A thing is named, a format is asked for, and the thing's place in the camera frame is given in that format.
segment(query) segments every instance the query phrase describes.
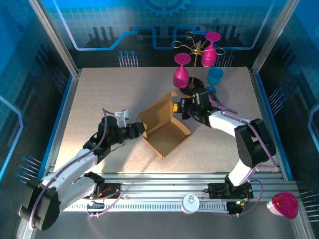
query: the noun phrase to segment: white table surface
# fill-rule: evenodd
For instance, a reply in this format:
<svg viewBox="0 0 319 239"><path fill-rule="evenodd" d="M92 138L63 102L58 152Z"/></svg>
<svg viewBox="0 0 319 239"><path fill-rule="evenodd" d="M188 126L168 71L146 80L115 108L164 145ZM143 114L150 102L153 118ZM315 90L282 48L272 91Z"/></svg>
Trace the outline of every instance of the white table surface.
<svg viewBox="0 0 319 239"><path fill-rule="evenodd" d="M98 129L103 112L130 109L137 114L168 92L177 92L172 84L176 67L161 68L84 68L63 136L55 169L74 157ZM224 106L236 110L245 119L262 119L256 95L246 67L223 68L224 77L216 87ZM195 76L207 84L207 67L196 68ZM208 128L193 119L182 121L192 136L164 160L143 141L127 141L91 170L100 172L230 172L239 160L236 140Z"/></svg>

